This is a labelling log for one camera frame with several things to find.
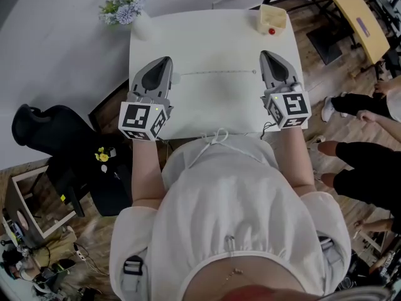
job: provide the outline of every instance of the electronic device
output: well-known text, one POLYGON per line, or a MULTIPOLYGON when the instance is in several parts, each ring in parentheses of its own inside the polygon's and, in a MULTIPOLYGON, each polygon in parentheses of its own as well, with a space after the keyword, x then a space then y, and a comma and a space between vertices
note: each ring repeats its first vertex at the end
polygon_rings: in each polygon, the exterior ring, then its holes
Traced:
POLYGON ((78 248, 78 245, 76 245, 74 243, 74 250, 76 255, 78 255, 78 257, 82 260, 82 261, 86 261, 86 258, 83 256, 83 254, 81 253, 80 249, 78 248))
POLYGON ((294 67, 283 57, 266 50, 261 52, 259 62, 266 85, 261 97, 264 108, 279 129, 301 126, 312 116, 312 111, 308 93, 294 67))

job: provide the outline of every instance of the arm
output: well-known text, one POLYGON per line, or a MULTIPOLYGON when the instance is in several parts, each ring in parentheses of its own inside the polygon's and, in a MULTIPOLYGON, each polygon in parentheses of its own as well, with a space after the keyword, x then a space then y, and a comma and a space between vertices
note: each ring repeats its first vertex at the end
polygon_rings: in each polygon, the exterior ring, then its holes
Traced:
POLYGON ((395 120, 389 119, 387 117, 374 114, 368 110, 360 110, 357 113, 357 117, 368 123, 376 122, 378 123, 386 132, 388 132, 392 137, 401 143, 401 123, 395 120))
POLYGON ((358 221, 355 223, 357 230, 371 231, 371 232, 384 232, 390 231, 393 226, 393 219, 380 219, 376 222, 365 223, 364 221, 358 221))
POLYGON ((377 115, 377 123, 392 137, 401 143, 401 123, 384 116, 377 115))
POLYGON ((133 206, 158 209, 165 189, 155 142, 134 140, 132 144, 133 206))
POLYGON ((370 268, 369 268, 369 274, 372 274, 374 271, 376 271, 378 268, 382 267, 384 263, 386 263, 388 257, 391 255, 391 252, 388 252, 384 254, 380 259, 378 259, 370 268))
POLYGON ((389 80, 388 82, 377 82, 377 84, 375 85, 375 93, 381 93, 384 97, 391 89, 396 88, 401 88, 401 76, 397 76, 389 80))
POLYGON ((289 185, 298 196, 316 191, 312 163, 303 138, 302 128, 283 129, 280 132, 280 138, 278 165, 289 185))

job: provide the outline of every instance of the wooden floor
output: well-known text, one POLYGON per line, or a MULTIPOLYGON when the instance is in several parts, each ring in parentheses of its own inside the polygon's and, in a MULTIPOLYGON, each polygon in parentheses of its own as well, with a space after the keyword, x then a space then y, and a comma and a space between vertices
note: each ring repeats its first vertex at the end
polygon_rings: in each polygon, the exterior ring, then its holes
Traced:
MULTIPOLYGON (((279 5, 288 8, 294 3, 303 2, 303 0, 293 0, 279 5)), ((326 24, 326 19, 318 15, 316 7, 299 9, 291 12, 289 16, 298 44, 305 87, 310 93, 310 99, 313 104, 313 116, 309 120, 309 129, 305 131, 305 139, 308 140, 316 134, 322 134, 328 140, 375 142, 396 150, 401 150, 401 144, 392 139, 379 126, 365 124, 352 116, 341 118, 336 113, 329 124, 321 121, 320 110, 323 105, 323 99, 326 96, 338 95, 340 92, 371 94, 375 84, 374 69, 360 73, 360 68, 366 65, 364 52, 361 48, 351 50, 350 40, 348 39, 339 43, 343 55, 333 63, 325 66, 306 37, 306 34, 326 24)), ((126 91, 118 93, 98 114, 98 123, 104 132, 118 132, 116 118, 118 116, 119 103, 125 99, 125 95, 126 91)), ((269 133, 265 137, 265 140, 273 148, 277 148, 279 145, 276 133, 269 133)), ((183 142, 185 140, 173 141, 172 146, 173 148, 177 148, 178 144, 183 142)), ((159 144, 161 165, 164 164, 167 157, 167 149, 167 145, 159 144)), ((318 154, 311 156, 311 158, 314 168, 321 172, 339 172, 343 168, 346 168, 345 164, 339 159, 323 157, 318 154)), ((356 220, 371 214, 374 211, 374 207, 353 199, 338 196, 333 190, 328 189, 322 183, 316 184, 316 186, 320 190, 331 193, 338 201, 352 238, 354 235, 352 224, 356 220)), ((90 197, 85 200, 83 207, 86 217, 73 218, 69 222, 69 225, 75 229, 79 244, 86 247, 100 270, 106 272, 108 270, 110 238, 115 218, 102 218, 94 208, 90 197)), ((352 245, 357 251, 360 251, 363 246, 361 240, 353 240, 352 245)), ((84 263, 78 263, 72 269, 63 286, 71 293, 79 287, 90 286, 99 289, 103 293, 103 295, 96 298, 97 300, 117 300, 116 296, 112 293, 108 277, 89 272, 84 263)))

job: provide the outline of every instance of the white shirt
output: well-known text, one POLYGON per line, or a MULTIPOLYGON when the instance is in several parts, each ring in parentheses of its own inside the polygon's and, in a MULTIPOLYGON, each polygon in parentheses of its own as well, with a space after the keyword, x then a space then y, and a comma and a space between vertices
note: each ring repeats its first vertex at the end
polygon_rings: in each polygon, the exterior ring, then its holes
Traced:
POLYGON ((163 170, 169 191, 158 211, 120 213, 110 251, 115 293, 122 300, 182 300, 200 269, 229 256, 227 235, 235 237, 234 256, 273 260, 308 293, 334 291, 348 270, 351 247, 333 197, 315 192, 299 198, 261 140, 230 136, 197 157, 204 147, 196 140, 173 153, 163 170), (318 235, 331 238, 331 247, 322 249, 318 235), (142 277, 122 273, 132 255, 145 260, 142 277))
POLYGON ((401 122, 401 89, 394 88, 387 93, 387 107, 391 117, 401 122))

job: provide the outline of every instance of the white vase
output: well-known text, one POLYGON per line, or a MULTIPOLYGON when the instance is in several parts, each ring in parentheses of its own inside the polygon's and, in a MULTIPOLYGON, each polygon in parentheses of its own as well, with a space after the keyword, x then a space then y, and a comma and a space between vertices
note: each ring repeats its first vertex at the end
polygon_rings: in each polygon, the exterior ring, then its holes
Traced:
POLYGON ((152 19, 149 15, 142 11, 141 14, 135 17, 132 21, 131 34, 133 34, 139 40, 151 40, 155 35, 153 28, 152 19))

